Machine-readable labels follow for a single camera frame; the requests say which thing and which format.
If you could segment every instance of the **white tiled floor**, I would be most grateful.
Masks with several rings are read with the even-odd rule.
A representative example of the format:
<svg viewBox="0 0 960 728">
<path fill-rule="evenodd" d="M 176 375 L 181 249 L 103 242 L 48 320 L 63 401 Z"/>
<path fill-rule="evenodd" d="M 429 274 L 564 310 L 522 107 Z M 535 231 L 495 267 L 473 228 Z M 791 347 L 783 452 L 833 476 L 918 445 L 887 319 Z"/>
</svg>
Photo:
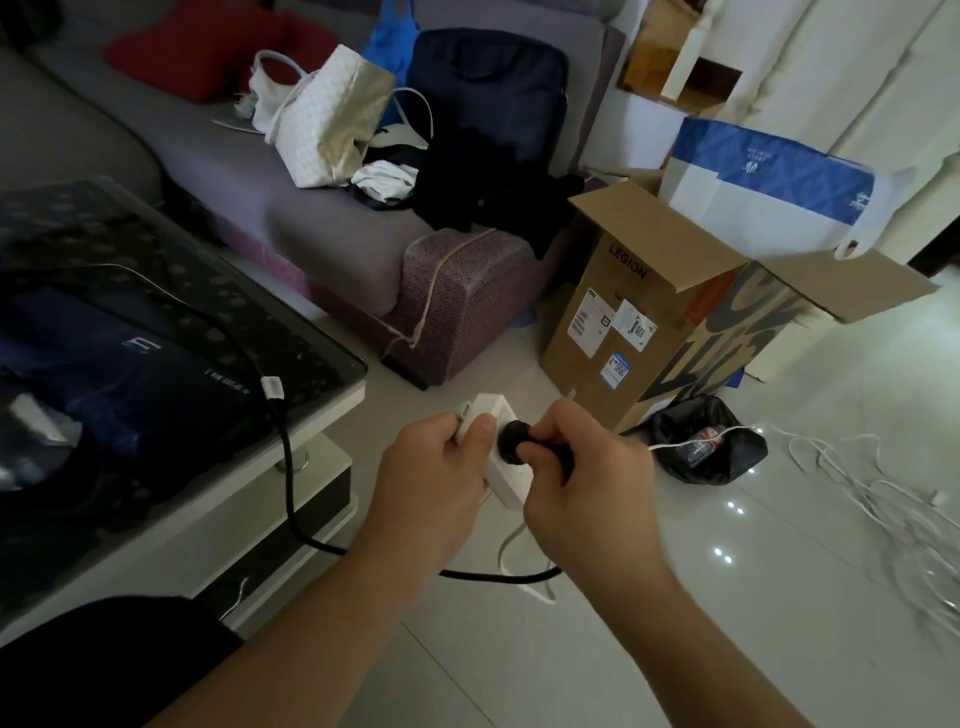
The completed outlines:
<svg viewBox="0 0 960 728">
<path fill-rule="evenodd" d="M 960 278 L 944 281 L 935 296 L 843 328 L 779 380 L 747 380 L 725 399 L 745 422 L 828 440 L 875 432 L 895 479 L 952 491 L 960 506 Z M 535 421 L 558 396 L 537 363 L 548 321 L 509 331 L 447 385 L 422 393 L 342 326 L 293 294 L 284 297 L 371 363 L 366 401 L 327 432 L 353 457 L 361 498 L 339 543 L 362 521 L 379 453 L 403 424 L 484 391 L 505 394 L 521 419 Z M 875 527 L 828 480 L 801 473 L 783 438 L 769 442 L 756 472 L 725 488 L 659 473 L 664 539 L 679 576 L 821 728 L 956 724 L 960 640 L 928 629 L 897 596 Z M 849 454 L 858 472 L 872 474 L 869 452 L 851 445 Z M 518 514 L 489 498 L 456 566 L 495 570 L 497 547 L 518 523 Z M 714 556 L 716 547 L 732 564 Z M 511 558 L 516 571 L 543 568 L 529 539 Z M 325 563 L 315 558 L 282 598 Z M 665 726 L 642 677 L 586 601 L 565 577 L 555 589 L 559 603 L 549 607 L 509 587 L 436 579 L 344 724 Z"/>
</svg>

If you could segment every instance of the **white power strip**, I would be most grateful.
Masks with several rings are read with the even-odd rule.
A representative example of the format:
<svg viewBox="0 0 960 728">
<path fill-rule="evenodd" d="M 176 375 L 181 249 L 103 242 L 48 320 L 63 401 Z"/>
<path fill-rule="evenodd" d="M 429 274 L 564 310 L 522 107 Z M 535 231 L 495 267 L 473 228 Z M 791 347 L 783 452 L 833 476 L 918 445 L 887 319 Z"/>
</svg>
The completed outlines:
<svg viewBox="0 0 960 728">
<path fill-rule="evenodd" d="M 460 426 L 457 428 L 457 434 L 455 435 L 457 445 L 464 441 L 467 430 L 473 424 L 473 421 L 485 412 L 496 418 L 497 438 L 499 438 L 503 428 L 516 419 L 514 410 L 510 408 L 510 404 L 507 403 L 503 395 L 477 395 L 473 402 L 464 402 L 457 409 L 457 414 L 460 416 Z M 490 489 L 500 499 L 504 507 L 515 511 L 523 510 L 527 494 L 530 493 L 530 484 L 534 479 L 534 472 L 529 465 L 505 463 L 503 458 L 500 457 L 500 451 L 496 443 L 494 443 L 490 458 L 487 460 L 485 477 Z"/>
</svg>

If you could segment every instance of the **white handbag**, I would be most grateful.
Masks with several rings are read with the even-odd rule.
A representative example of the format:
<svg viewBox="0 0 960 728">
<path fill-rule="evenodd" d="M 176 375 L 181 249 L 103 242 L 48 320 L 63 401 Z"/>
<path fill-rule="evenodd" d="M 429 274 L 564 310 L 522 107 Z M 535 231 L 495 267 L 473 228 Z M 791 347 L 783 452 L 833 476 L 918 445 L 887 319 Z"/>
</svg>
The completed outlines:
<svg viewBox="0 0 960 728">
<path fill-rule="evenodd" d="M 276 147 L 297 187 L 345 184 L 363 166 L 396 76 L 346 45 L 338 45 L 319 70 L 298 71 L 302 78 L 280 104 L 266 142 Z"/>
<path fill-rule="evenodd" d="M 281 61 L 293 68 L 300 77 L 306 76 L 306 71 L 297 65 L 297 62 L 277 51 L 258 51 L 253 57 L 253 68 L 250 76 L 250 91 L 256 99 L 253 107 L 253 128 L 260 133 L 267 133 L 280 106 L 286 100 L 294 86 L 278 84 L 263 69 L 263 59 Z"/>
</svg>

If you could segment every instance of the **forearm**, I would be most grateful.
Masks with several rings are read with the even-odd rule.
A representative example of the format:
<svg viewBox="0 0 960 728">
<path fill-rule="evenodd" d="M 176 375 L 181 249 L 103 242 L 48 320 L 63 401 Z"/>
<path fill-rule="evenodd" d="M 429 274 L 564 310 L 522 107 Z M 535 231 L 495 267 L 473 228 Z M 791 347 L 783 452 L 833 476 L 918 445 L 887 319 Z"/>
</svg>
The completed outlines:
<svg viewBox="0 0 960 728">
<path fill-rule="evenodd" d="M 620 585 L 588 597 L 674 728 L 811 728 L 672 574 L 653 588 Z"/>
<path fill-rule="evenodd" d="M 151 726 L 335 726 L 413 599 L 408 582 L 351 554 Z"/>
</svg>

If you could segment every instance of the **box flap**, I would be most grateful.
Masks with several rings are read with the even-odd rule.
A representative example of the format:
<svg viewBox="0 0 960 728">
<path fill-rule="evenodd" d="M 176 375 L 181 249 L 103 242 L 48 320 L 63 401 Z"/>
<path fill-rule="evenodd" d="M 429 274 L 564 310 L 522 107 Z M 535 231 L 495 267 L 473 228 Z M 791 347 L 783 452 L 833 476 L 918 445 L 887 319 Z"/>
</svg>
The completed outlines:
<svg viewBox="0 0 960 728">
<path fill-rule="evenodd" d="M 586 192 L 571 197 L 570 202 L 667 279 L 678 293 L 747 262 L 635 182 Z"/>
<path fill-rule="evenodd" d="M 938 285 L 870 250 L 837 260 L 833 251 L 762 258 L 777 278 L 841 321 L 851 323 L 933 293 Z"/>
</svg>

